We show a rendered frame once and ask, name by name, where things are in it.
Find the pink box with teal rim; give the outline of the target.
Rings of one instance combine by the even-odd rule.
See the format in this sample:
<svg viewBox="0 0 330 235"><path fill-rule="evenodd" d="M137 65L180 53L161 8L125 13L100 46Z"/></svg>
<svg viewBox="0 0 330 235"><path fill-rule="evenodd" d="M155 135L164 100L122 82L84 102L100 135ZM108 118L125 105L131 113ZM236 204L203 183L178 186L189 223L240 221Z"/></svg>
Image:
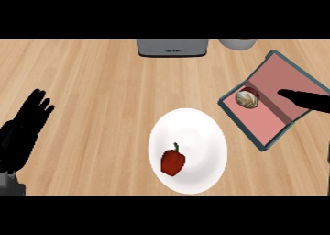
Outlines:
<svg viewBox="0 0 330 235"><path fill-rule="evenodd" d="M260 94L258 106L252 109L236 102L236 94L246 87ZM298 107L277 94L280 89L330 96L324 84L277 50L271 50L248 79L218 101L223 111L261 151L273 146L295 121L310 112L310 109Z"/></svg>

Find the grey appliance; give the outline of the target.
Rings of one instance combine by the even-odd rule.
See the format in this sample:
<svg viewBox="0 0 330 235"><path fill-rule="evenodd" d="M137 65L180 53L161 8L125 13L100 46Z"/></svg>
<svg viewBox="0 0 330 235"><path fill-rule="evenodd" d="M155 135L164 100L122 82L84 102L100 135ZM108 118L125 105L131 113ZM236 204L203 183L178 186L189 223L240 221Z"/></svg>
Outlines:
<svg viewBox="0 0 330 235"><path fill-rule="evenodd" d="M143 57L201 57L206 55L206 39L139 39Z"/></svg>

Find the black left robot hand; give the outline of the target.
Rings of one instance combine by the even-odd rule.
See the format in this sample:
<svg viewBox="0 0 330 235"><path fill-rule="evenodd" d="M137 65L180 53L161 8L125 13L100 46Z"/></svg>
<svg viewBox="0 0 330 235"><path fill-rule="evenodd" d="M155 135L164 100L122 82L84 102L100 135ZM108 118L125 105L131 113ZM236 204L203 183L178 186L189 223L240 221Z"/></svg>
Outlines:
<svg viewBox="0 0 330 235"><path fill-rule="evenodd" d="M16 173L28 161L38 134L55 110L46 92L35 89L18 114L0 128L0 173Z"/></svg>

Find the grey round container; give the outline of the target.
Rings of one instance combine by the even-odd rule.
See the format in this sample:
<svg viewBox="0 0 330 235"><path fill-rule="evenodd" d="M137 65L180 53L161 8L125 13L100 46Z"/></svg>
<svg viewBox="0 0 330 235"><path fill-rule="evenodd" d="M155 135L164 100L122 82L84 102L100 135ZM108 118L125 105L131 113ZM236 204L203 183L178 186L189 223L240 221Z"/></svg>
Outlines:
<svg viewBox="0 0 330 235"><path fill-rule="evenodd" d="M230 50L248 50L254 47L257 40L255 39L221 39L220 43Z"/></svg>

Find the red bell pepper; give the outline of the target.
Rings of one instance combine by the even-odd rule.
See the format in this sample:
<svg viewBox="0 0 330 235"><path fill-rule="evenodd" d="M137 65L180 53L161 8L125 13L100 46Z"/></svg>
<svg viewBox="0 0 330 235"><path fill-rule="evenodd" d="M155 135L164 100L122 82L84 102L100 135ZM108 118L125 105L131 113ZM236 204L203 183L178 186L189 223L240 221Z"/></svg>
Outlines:
<svg viewBox="0 0 330 235"><path fill-rule="evenodd" d="M161 157L161 171L170 175L175 176L186 164L186 156L180 153L180 146L174 143L174 149L167 150Z"/></svg>

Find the white oval plate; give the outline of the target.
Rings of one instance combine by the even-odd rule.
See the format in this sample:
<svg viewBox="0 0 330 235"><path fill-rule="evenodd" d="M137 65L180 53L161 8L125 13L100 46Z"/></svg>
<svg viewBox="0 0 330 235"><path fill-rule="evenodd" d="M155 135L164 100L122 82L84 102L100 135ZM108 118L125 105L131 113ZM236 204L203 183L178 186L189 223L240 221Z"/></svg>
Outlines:
<svg viewBox="0 0 330 235"><path fill-rule="evenodd" d="M165 151L186 156L175 176L161 171ZM178 108L158 120L149 137L149 162L156 178L177 193L193 195L217 184L227 163L227 144L220 125L198 109Z"/></svg>

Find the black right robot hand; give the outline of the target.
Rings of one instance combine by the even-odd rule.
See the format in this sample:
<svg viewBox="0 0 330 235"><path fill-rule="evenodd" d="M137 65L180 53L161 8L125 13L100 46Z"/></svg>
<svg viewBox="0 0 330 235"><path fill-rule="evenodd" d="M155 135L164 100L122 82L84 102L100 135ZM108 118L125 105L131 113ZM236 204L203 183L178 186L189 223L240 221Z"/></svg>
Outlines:
<svg viewBox="0 0 330 235"><path fill-rule="evenodd" d="M330 114L329 95L313 94L289 89L280 89L277 91L277 94L280 94L288 100L290 100L298 107Z"/></svg>

